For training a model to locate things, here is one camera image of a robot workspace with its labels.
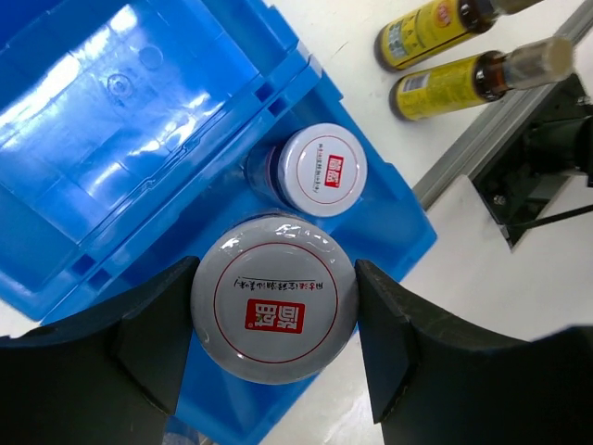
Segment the aluminium table edge rail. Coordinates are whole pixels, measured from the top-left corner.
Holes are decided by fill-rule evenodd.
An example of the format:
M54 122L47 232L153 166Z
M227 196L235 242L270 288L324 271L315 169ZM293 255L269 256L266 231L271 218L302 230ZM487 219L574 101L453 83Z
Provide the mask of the aluminium table edge rail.
M472 53L483 49L512 50L558 34L583 50L592 36L590 1L544 1L516 16L507 17L479 38ZM550 85L530 92L514 92L487 106L453 112L407 125L414 136L407 147L428 155L429 163L416 175L416 197L429 210L460 175L474 177L518 131L527 117L551 94Z

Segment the yellow label sauce bottle front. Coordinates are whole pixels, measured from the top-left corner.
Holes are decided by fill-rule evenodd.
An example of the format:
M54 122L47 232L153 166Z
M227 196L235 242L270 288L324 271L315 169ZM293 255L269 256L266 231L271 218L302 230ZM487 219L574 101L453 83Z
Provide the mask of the yellow label sauce bottle front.
M419 121L496 102L512 90L559 83L574 71L574 45L561 36L487 51L400 78L389 93L392 113Z

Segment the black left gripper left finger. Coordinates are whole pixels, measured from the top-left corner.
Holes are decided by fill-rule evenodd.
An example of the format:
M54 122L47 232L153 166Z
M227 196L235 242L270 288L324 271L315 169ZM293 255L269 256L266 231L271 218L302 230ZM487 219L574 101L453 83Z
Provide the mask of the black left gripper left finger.
M1 339L4 444L159 444L194 328L186 257L144 284Z

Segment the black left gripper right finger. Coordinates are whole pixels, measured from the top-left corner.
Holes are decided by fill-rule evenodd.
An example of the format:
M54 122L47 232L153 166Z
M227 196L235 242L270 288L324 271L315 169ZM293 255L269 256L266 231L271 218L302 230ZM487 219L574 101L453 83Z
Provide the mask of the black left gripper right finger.
M372 417L387 444L588 444L592 330L534 341L469 323L355 264Z

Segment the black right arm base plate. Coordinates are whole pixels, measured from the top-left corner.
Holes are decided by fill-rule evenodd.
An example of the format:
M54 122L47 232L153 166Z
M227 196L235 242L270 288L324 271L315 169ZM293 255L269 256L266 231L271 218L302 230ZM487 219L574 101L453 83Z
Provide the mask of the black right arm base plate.
M552 89L473 185L513 248L573 177L592 186L592 96L576 74Z

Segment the yellow label sauce bottle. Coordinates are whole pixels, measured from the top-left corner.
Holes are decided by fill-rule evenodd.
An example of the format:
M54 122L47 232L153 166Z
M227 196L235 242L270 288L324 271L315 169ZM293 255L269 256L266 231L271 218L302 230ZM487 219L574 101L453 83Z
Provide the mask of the yellow label sauce bottle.
M374 56L387 71L405 70L489 31L501 16L539 0L434 0L387 23L376 35Z
M496 102L512 90L559 83L574 71L574 45L561 36L487 51L400 78L389 93L392 113L419 121Z

